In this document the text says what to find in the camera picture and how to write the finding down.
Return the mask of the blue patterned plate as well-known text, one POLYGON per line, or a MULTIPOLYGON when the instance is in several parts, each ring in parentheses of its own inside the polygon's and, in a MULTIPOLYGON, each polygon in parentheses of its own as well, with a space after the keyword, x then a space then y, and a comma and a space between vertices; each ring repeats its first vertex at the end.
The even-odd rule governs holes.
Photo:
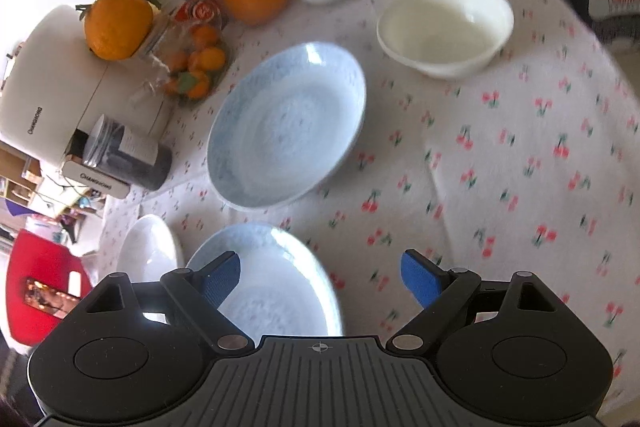
POLYGON ((236 210, 294 202, 340 168, 366 107, 362 67, 335 43, 296 44, 267 58, 227 96, 210 128, 213 189, 236 210))
POLYGON ((209 237, 188 267, 201 269, 226 251, 238 254, 241 273, 219 311, 255 343, 265 335, 343 334, 328 274, 295 236, 267 223, 231 225, 209 237))

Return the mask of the large cream bowl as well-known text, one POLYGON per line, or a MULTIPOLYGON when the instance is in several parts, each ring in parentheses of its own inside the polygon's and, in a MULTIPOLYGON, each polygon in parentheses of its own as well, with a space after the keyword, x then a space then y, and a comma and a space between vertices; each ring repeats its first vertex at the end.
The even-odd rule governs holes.
POLYGON ((508 0, 393 0, 378 18, 376 36, 398 63, 459 80, 486 68, 513 29, 508 0))

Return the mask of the white kitchen appliance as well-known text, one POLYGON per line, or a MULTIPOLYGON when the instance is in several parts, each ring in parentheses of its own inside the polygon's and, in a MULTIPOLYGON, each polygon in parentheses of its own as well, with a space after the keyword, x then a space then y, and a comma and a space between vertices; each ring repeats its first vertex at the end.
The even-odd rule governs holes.
POLYGON ((89 51, 78 13, 52 10, 32 31, 1 92, 1 140, 64 178, 118 199, 128 182, 82 163, 75 152, 101 116, 158 139, 171 101, 144 94, 151 71, 136 62, 107 62, 89 51))

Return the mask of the small white plate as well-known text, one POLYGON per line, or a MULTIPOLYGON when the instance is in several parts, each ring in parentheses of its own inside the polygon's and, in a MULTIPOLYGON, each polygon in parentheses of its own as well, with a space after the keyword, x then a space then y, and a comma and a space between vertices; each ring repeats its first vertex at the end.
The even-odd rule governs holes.
POLYGON ((116 263, 116 271, 126 273, 134 283, 157 282, 165 273, 183 267, 177 235, 155 215, 146 215, 134 222, 116 263))

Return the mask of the dark jar with label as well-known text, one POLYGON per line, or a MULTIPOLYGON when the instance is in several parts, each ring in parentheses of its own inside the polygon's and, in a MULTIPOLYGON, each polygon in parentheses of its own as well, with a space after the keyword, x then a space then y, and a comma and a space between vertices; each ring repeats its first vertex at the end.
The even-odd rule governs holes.
POLYGON ((82 161, 114 179, 156 191, 168 178, 172 153, 157 139, 102 115, 88 135, 82 161))

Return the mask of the red chair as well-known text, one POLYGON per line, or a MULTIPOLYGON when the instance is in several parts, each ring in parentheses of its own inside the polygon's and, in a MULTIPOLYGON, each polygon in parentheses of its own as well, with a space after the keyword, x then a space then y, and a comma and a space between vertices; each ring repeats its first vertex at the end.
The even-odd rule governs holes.
POLYGON ((67 247, 23 230, 6 271, 6 315, 13 340, 34 347, 58 326, 92 284, 67 247))

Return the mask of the cherry print tablecloth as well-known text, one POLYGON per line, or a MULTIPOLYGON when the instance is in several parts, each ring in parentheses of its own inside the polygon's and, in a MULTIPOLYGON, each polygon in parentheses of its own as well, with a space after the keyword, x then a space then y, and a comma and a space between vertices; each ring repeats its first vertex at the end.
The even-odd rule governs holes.
POLYGON ((137 217, 154 213, 186 255, 250 220, 210 186, 205 145, 222 103, 260 62, 305 41, 349 49, 366 72, 367 117, 326 183, 255 219, 321 260, 352 334, 388 336, 416 312, 401 287, 408 248, 489 280, 534 272, 613 359, 607 410, 639 395, 639 103, 612 57, 561 0, 508 0, 508 45, 480 75, 437 81, 386 57, 376 38, 390 0, 293 1, 273 23, 232 24, 228 74, 180 108, 164 134, 167 183, 105 210, 98 271, 111 272, 137 217))

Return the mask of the clear box of small oranges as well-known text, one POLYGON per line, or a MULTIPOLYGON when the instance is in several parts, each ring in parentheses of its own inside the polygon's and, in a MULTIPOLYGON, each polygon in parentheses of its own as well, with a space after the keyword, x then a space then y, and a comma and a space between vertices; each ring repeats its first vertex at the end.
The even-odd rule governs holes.
POLYGON ((231 62, 231 49, 215 22, 159 15, 132 59, 143 72, 132 105, 163 95, 193 106, 217 88, 231 62))

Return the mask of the large orange with leaves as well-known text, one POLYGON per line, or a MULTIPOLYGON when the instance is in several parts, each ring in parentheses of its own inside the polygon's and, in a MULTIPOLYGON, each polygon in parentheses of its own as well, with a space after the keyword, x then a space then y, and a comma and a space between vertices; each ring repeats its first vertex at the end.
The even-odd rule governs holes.
POLYGON ((158 0, 94 0, 76 4, 89 50, 101 60, 128 60, 151 32, 158 0))

